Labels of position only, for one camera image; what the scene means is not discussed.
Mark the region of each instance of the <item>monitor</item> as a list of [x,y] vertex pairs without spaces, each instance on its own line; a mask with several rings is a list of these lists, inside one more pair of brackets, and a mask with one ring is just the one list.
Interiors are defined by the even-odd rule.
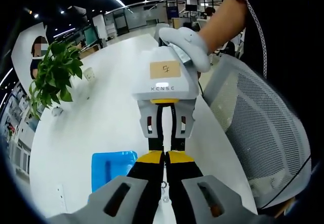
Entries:
[[197,11],[197,5],[186,5],[186,11]]

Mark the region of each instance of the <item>green plant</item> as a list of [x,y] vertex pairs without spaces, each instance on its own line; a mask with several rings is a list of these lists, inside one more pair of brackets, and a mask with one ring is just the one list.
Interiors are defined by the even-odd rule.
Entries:
[[71,76],[82,79],[82,62],[78,59],[79,49],[66,43],[50,44],[44,59],[38,64],[36,79],[29,86],[30,105],[33,115],[39,119],[38,105],[49,108],[52,102],[72,101],[67,86],[71,87]]

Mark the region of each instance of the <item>blue container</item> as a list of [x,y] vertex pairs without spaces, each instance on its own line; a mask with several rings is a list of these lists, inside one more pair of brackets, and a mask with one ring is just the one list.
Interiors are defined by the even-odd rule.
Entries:
[[134,151],[94,153],[91,163],[92,192],[117,176],[126,176],[137,160]]

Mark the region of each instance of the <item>white table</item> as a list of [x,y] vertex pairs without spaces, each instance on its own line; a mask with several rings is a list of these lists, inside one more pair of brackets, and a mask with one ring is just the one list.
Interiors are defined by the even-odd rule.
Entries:
[[[53,117],[45,109],[30,158],[33,201],[45,217],[64,211],[72,213],[86,205],[91,193],[93,153],[133,150],[141,156],[148,152],[147,139],[139,123],[139,109],[131,96],[131,73],[138,66],[140,52],[156,46],[157,42],[147,34],[86,57],[84,69],[92,67],[96,76],[91,90],[85,79],[75,79],[73,84],[79,99],[73,102],[72,109],[60,117]],[[241,195],[247,209],[257,213],[239,160],[201,97],[197,99],[194,117],[196,122],[186,143],[187,153],[195,158],[204,174],[216,176]],[[171,111],[166,108],[163,113],[165,145],[170,145],[170,122]],[[165,211],[159,209],[157,215],[162,213]]]

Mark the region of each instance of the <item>mesh chair back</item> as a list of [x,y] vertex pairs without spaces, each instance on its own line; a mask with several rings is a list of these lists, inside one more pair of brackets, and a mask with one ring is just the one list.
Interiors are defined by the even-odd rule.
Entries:
[[[301,122],[261,77],[228,55],[222,56],[204,96],[243,166],[257,207],[266,205],[310,155]],[[309,160],[267,207],[301,192],[310,173]]]

